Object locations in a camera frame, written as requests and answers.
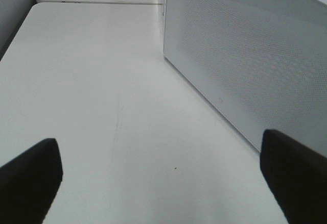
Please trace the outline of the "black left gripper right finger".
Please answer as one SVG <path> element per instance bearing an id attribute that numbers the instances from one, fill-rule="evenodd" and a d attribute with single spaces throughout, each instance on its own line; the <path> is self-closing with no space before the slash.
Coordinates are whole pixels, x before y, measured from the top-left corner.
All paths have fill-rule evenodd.
<path id="1" fill-rule="evenodd" d="M 288 223 L 326 223 L 326 157 L 265 130 L 260 170 Z"/>

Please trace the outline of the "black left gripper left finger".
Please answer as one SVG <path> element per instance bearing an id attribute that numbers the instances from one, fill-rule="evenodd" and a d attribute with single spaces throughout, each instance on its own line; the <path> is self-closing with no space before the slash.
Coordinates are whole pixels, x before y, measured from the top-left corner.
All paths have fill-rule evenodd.
<path id="1" fill-rule="evenodd" d="M 1 167 L 1 223 L 43 223 L 63 178 L 59 146 L 44 139 Z"/>

